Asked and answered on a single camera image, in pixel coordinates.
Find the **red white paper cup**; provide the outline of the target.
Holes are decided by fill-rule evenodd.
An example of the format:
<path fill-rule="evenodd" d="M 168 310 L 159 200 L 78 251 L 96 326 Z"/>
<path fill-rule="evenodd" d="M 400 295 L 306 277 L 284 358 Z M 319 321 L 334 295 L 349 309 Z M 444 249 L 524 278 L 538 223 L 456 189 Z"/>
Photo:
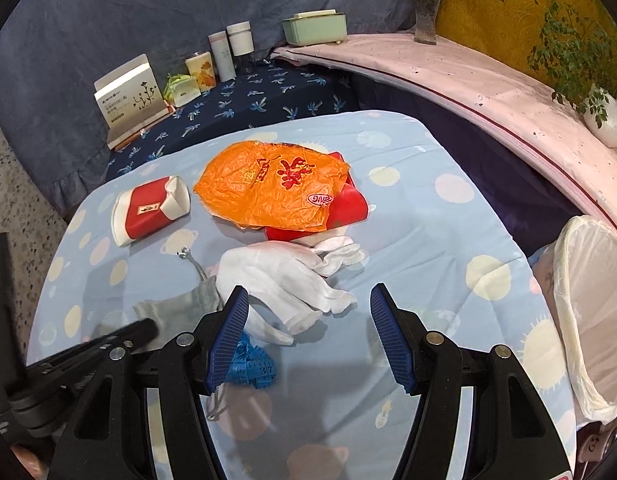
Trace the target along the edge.
<path fill-rule="evenodd" d="M 118 247 L 128 246 L 190 214 L 191 198 L 179 176 L 137 185 L 118 195 L 111 211 L 111 231 Z"/>

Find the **white cloth gloves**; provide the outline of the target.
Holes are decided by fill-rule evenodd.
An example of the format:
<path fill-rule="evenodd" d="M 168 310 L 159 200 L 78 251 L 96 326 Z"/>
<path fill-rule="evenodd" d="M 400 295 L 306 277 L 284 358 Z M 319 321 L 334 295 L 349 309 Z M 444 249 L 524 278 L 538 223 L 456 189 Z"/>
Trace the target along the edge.
<path fill-rule="evenodd" d="M 337 271 L 366 258 L 351 237 L 336 236 L 313 247 L 269 240 L 228 250 L 220 258 L 215 284 L 227 300 L 243 287 L 284 326 L 271 326 L 254 308 L 249 309 L 246 333 L 278 346 L 291 346 L 323 314 L 340 314 L 355 304 L 352 292 L 331 287 L 327 280 Z"/>

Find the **red packaging piece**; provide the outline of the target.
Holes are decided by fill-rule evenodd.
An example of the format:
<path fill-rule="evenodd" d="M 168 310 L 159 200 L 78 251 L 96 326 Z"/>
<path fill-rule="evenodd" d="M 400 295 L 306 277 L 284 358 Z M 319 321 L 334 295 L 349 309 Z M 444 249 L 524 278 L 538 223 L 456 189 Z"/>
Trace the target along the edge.
<path fill-rule="evenodd" d="M 366 198 L 356 188 L 351 172 L 349 172 L 342 191 L 337 194 L 337 197 L 330 205 L 327 230 L 343 228 L 343 226 L 349 226 L 352 223 L 366 220 L 368 214 L 369 208 Z M 265 228 L 264 232 L 269 240 L 282 240 L 283 242 L 291 242 L 291 240 L 298 240 L 301 237 L 310 235 L 325 234 L 325 231 L 288 231 L 274 228 Z"/>

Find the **orange plastic bag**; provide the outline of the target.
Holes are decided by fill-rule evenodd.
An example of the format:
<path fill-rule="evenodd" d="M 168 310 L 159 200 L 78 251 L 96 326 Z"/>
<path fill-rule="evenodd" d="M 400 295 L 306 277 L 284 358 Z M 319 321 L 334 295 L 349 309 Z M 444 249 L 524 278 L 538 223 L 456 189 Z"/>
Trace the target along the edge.
<path fill-rule="evenodd" d="M 205 166 L 194 193 L 210 214 L 240 228 L 322 232 L 349 165 L 289 143 L 240 141 Z"/>

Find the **white-lined trash bin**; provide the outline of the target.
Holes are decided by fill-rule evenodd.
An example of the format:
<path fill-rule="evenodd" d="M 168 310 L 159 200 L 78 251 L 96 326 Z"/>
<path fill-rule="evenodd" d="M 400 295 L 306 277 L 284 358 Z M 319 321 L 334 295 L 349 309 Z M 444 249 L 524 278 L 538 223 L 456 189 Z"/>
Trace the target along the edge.
<path fill-rule="evenodd" d="M 573 217 L 531 268 L 563 344 L 580 422 L 617 419 L 617 235 Z"/>

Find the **white floral card box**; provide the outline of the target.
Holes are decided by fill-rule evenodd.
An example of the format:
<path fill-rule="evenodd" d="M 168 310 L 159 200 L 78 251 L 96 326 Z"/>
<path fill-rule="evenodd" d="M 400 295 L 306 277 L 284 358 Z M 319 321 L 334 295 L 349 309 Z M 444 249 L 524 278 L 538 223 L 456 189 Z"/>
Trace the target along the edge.
<path fill-rule="evenodd" d="M 94 99 L 109 127 L 111 151 L 174 112 L 163 98 L 145 53 L 96 80 L 94 87 Z"/>

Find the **small green wrapped box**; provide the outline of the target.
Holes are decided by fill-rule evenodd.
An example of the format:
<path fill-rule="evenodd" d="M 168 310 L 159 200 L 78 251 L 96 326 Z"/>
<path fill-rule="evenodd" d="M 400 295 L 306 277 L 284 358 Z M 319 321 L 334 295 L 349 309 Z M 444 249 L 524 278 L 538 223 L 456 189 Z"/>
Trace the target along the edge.
<path fill-rule="evenodd" d="M 167 77 L 163 96 L 172 107 L 180 108 L 201 96 L 196 78 L 177 74 Z"/>

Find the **pink table cloth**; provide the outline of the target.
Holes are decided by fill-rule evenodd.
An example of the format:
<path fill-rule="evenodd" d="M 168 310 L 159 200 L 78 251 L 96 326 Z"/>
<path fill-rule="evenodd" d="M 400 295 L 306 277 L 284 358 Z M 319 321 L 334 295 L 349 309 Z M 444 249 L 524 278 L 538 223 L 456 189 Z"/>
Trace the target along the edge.
<path fill-rule="evenodd" d="M 477 125 L 617 235 L 617 148 L 608 148 L 540 81 L 489 56 L 406 32 L 351 35 L 340 44 L 280 47 L 273 58 L 363 75 Z"/>

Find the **blue-grey hanging blanket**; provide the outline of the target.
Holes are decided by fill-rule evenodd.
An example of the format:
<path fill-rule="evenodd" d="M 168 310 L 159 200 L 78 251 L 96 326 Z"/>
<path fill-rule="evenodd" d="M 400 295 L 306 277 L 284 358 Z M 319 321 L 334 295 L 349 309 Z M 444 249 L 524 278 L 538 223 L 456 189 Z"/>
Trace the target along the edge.
<path fill-rule="evenodd" d="M 258 56 L 295 13 L 333 9 L 353 34 L 395 32 L 413 0 L 20 0 L 0 30 L 0 128 L 32 181 L 68 214 L 103 180 L 107 126 L 97 79 L 148 56 L 156 77 L 231 24 L 249 22 Z"/>

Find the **navy floral cloth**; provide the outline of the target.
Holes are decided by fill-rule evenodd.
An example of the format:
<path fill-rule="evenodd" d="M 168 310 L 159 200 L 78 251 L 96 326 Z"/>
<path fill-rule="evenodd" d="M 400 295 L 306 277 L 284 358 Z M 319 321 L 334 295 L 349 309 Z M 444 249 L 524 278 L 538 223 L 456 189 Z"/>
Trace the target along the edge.
<path fill-rule="evenodd" d="M 340 70 L 265 62 L 250 74 L 203 92 L 113 152 L 106 180 L 228 133 L 358 109 L 351 79 Z"/>

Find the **tall white tube bottle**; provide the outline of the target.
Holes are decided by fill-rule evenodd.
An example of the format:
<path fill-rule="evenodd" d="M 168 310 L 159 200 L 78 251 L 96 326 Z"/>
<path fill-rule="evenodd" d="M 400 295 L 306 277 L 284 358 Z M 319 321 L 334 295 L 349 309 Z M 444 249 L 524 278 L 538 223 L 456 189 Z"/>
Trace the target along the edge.
<path fill-rule="evenodd" d="M 235 65 L 234 61 L 232 61 L 226 32 L 215 32 L 215 34 L 210 35 L 209 43 L 220 81 L 226 82 L 235 79 Z"/>

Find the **green plant white pot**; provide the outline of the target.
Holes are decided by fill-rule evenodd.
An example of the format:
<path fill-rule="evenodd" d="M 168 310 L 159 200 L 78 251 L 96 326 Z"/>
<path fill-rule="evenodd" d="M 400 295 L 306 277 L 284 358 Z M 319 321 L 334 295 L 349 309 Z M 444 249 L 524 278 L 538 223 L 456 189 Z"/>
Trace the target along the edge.
<path fill-rule="evenodd" d="M 600 0 L 529 0 L 543 11 L 529 68 L 546 76 L 551 100 L 617 148 L 617 26 Z"/>

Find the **white cylindrical jar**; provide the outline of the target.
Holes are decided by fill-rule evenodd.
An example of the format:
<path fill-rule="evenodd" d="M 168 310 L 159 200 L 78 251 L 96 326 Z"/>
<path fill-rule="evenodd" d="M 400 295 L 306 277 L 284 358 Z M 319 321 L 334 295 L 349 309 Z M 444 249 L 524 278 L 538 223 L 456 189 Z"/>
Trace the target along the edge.
<path fill-rule="evenodd" d="M 255 51 L 252 29 L 249 21 L 228 25 L 226 27 L 226 32 L 232 54 L 235 55 L 236 58 L 250 55 Z"/>

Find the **yellow hanging blanket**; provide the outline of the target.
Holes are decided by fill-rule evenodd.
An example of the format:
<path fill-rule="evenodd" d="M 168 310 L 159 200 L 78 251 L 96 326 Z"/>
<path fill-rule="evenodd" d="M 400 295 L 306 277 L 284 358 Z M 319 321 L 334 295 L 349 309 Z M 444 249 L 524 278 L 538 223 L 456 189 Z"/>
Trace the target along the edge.
<path fill-rule="evenodd" d="M 600 0 L 558 1 L 570 3 L 582 20 L 591 18 L 617 38 L 617 26 Z M 436 31 L 549 84 L 548 76 L 534 72 L 527 62 L 532 47 L 538 44 L 546 6 L 546 0 L 442 0 Z"/>

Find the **grey drawstring pouch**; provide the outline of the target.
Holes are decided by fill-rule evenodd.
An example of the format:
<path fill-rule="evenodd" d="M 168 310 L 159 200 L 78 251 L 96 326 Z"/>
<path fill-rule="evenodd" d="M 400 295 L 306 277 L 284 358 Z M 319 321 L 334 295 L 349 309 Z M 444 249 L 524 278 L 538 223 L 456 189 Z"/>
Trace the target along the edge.
<path fill-rule="evenodd" d="M 201 264 L 192 257 L 188 247 L 182 247 L 177 256 L 188 260 L 194 266 L 200 281 L 190 292 L 177 297 L 140 301 L 133 306 L 139 320 L 150 318 L 158 328 L 156 338 L 146 345 L 147 350 L 159 350 L 178 334 L 193 332 L 203 315 L 223 309 L 223 300 L 218 295 L 214 276 L 206 274 Z"/>

